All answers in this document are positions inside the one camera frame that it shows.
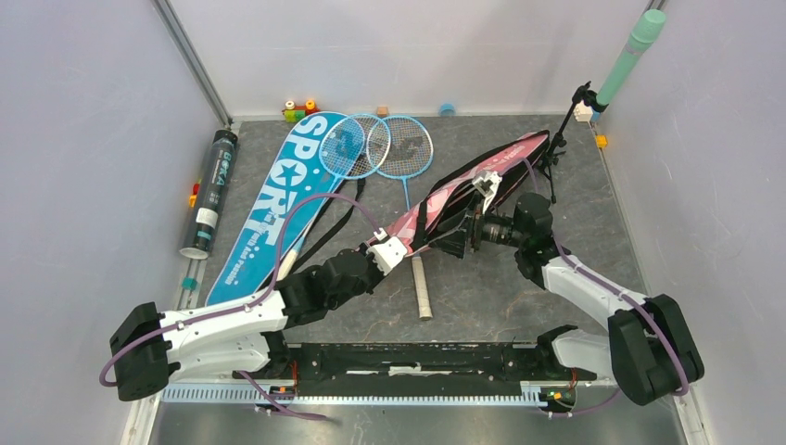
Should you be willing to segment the pink racket cover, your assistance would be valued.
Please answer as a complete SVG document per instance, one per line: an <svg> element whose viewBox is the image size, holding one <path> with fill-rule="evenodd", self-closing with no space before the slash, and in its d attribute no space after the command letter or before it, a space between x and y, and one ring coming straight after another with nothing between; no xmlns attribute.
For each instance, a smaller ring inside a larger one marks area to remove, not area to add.
<svg viewBox="0 0 786 445"><path fill-rule="evenodd" d="M490 210L501 205L529 175L550 143L547 130L526 133L517 140L495 147L437 181L428 195L387 227L409 252L432 249L428 243L440 236L438 225L467 207L481 207L482 195L472 186L482 171L495 171L502 181Z"/></svg>

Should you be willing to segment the blue badminton racket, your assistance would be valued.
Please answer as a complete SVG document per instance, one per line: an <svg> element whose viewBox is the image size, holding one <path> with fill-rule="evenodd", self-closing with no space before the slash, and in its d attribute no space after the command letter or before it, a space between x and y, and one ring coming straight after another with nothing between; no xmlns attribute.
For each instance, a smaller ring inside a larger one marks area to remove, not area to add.
<svg viewBox="0 0 786 445"><path fill-rule="evenodd" d="M411 116L391 115L382 119L390 131L390 148L377 171L389 179L401 180L407 209L412 207L408 180L428 169L434 157L433 142L421 122ZM411 256L412 274L421 321L433 313L427 290L425 269L419 254Z"/></svg>
<svg viewBox="0 0 786 445"><path fill-rule="evenodd" d="M381 119L370 114L354 114L331 124L320 137L316 158L320 193L336 193L346 182L356 181L361 192L364 179L377 171L390 148L390 131ZM300 251L312 226L326 212L331 200L315 199L291 217L283 242L283 256L276 278L285 278L298 262Z"/></svg>

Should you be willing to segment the blue racket cover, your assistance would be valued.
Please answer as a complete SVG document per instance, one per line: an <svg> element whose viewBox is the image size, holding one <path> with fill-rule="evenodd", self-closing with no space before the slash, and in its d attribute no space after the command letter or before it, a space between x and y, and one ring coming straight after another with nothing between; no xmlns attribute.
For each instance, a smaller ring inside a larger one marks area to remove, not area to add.
<svg viewBox="0 0 786 445"><path fill-rule="evenodd" d="M295 124L257 195L228 259L207 294L208 306L241 299L258 290L274 268L276 242L286 233L285 217L304 198L320 194L317 146L345 114L321 111Z"/></svg>

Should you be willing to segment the black shuttlecock tube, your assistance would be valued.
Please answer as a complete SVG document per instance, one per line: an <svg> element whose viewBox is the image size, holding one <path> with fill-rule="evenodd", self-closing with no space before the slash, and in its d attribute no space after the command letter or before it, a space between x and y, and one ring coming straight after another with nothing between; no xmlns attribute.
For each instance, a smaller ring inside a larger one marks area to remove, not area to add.
<svg viewBox="0 0 786 445"><path fill-rule="evenodd" d="M218 130L200 172L198 189L185 227L180 253L190 260L209 257L238 151L238 136L230 130Z"/></svg>

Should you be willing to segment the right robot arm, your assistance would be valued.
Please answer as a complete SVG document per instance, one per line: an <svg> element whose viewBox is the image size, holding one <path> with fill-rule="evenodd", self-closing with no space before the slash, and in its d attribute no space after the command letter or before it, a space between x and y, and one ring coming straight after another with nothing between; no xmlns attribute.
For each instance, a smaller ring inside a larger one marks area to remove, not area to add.
<svg viewBox="0 0 786 445"><path fill-rule="evenodd" d="M450 204L426 228L429 247L462 257L483 242L514 248L519 273L569 300L598 323L605 336L564 326L540 337L538 371L558 378L571 367L613 379L627 398L644 406L683 395L705 375L704 361L678 302L666 294L646 297L601 276L554 237L551 202L524 193L510 216L483 210L473 192Z"/></svg>

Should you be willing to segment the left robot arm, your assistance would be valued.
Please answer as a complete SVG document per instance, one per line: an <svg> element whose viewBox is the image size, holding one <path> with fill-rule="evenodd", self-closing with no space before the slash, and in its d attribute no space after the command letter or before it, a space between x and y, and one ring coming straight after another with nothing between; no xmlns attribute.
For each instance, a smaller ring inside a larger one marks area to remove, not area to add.
<svg viewBox="0 0 786 445"><path fill-rule="evenodd" d="M372 293L402 259L379 246L345 249L234 301L180 311L140 304L110 337L111 358L99 382L115 388L120 401L137 401L195 375L262 371L280 377L291 365L284 330L320 321Z"/></svg>

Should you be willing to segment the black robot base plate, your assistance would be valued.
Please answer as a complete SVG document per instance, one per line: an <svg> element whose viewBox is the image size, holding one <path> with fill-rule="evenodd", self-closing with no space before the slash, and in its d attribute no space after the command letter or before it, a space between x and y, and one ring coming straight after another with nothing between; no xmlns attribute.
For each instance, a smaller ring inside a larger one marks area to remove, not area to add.
<svg viewBox="0 0 786 445"><path fill-rule="evenodd" d="M301 343L252 373L307 396L514 395L523 382L592 381L535 343Z"/></svg>

